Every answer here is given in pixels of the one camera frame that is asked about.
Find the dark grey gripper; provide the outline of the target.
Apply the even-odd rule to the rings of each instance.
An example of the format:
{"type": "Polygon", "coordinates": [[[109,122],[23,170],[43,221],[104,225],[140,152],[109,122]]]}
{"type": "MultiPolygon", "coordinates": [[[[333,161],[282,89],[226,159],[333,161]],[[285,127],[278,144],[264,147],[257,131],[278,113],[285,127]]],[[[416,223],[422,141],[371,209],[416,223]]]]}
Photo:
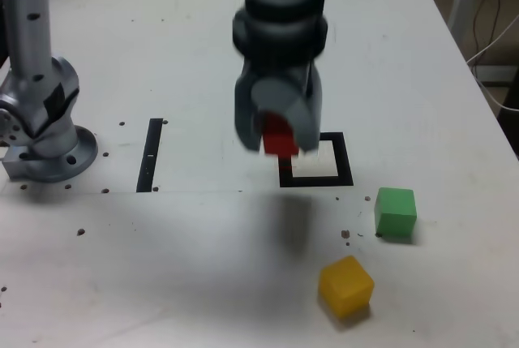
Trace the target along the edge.
{"type": "Polygon", "coordinates": [[[271,113],[288,123],[299,149],[316,150],[322,87],[315,58],[244,54],[243,61],[234,90],[234,126],[244,148],[260,150],[263,119],[271,113]]]}

